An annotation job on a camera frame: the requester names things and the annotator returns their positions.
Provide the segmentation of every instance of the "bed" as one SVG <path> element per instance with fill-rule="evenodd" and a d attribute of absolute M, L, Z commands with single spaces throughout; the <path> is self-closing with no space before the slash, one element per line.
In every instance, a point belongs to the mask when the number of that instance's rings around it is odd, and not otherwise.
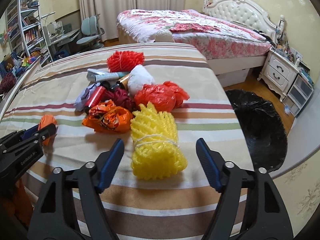
<path fill-rule="evenodd" d="M 203 11 L 206 15 L 194 10 L 183 10 L 174 15 L 172 20 L 167 20 L 170 14 L 178 12 L 162 11 L 161 15 L 161 11 L 156 11 L 156 15 L 153 15 L 152 11 L 124 11 L 117 18 L 119 41 L 121 44 L 192 44 L 206 56 L 209 67 L 219 75 L 218 79 L 225 86 L 224 84 L 238 83 L 250 68 L 264 65 L 271 45 L 252 29 L 263 31 L 276 44 L 285 28 L 283 16 L 277 26 L 270 21 L 268 13 L 251 0 L 204 0 Z M 175 22 L 190 23 L 193 17 L 202 22 L 200 27 L 191 28 L 194 31 L 188 31 L 190 29 L 182 28 L 179 24 L 170 26 Z M 223 28 L 221 33 L 213 30 L 214 26 L 220 28 L 223 24 L 227 27 Z M 209 31 L 202 29 L 206 25 L 210 26 Z"/>
<path fill-rule="evenodd" d="M 86 70 L 106 70 L 106 59 L 117 50 L 143 52 L 144 65 L 157 83 L 171 80 L 190 95 L 181 108 L 173 111 L 179 145 L 189 165 L 168 179 L 137 180 L 130 168 L 130 133 L 94 133 L 81 125 L 85 114 L 75 112 L 73 103 L 89 84 Z M 204 138 L 212 150 L 240 168 L 253 169 L 243 132 L 223 88 L 205 57 L 189 44 L 119 45 L 54 61 L 37 71 L 14 98 L 0 123 L 0 137 L 33 127 L 43 114 L 54 115 L 58 129 L 53 143 L 43 147 L 44 156 L 23 176 L 34 202 L 54 167 L 77 169 L 110 150 L 117 138 L 125 142 L 124 156 L 112 184 L 100 195 L 120 239 L 201 238 L 220 195 L 209 186 L 196 156 L 198 138 Z M 74 190 L 73 196 L 79 226 L 88 234 L 79 192 Z M 242 190 L 233 233 L 240 229 L 245 200 L 246 190 Z"/>

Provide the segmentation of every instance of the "pink floral bedspread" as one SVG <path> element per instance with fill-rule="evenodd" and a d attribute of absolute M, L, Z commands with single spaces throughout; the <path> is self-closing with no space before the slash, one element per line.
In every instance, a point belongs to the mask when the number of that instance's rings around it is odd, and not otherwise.
<path fill-rule="evenodd" d="M 194 45 L 207 59 L 261 56 L 271 47 L 254 31 L 195 10 L 127 10 L 117 24 L 137 42 L 154 42 L 159 30 L 170 30 L 175 42 Z"/>

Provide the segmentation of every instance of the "drawer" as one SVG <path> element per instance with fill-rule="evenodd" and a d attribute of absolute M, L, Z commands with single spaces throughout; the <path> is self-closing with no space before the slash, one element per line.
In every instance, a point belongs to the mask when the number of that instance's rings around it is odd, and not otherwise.
<path fill-rule="evenodd" d="M 268 77 L 282 92 L 288 84 L 286 80 L 278 71 L 268 65 L 264 71 L 264 75 Z"/>
<path fill-rule="evenodd" d="M 277 56 L 274 55 L 271 56 L 269 65 L 273 67 L 276 71 L 278 71 L 281 75 L 283 75 L 286 79 L 289 79 L 291 73 L 294 72 L 293 69 L 287 67 L 279 60 Z"/>

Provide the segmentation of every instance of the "bookshelf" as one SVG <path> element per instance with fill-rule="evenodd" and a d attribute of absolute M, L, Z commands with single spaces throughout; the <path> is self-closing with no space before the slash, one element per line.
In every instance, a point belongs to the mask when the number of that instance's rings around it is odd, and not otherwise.
<path fill-rule="evenodd" d="M 36 0 L 11 0 L 9 3 L 5 12 L 7 29 L 12 27 L 8 42 L 11 51 L 18 56 L 40 57 L 40 65 L 44 66 L 53 60 L 44 40 L 39 3 L 30 6 L 33 1 Z"/>

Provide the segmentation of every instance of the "white nightstand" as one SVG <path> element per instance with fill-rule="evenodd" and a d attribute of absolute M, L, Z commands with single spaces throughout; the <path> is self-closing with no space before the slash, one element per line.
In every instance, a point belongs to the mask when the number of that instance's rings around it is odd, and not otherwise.
<path fill-rule="evenodd" d="M 280 95 L 282 102 L 298 73 L 299 70 L 291 61 L 270 49 L 257 80 L 263 79 L 271 90 Z"/>

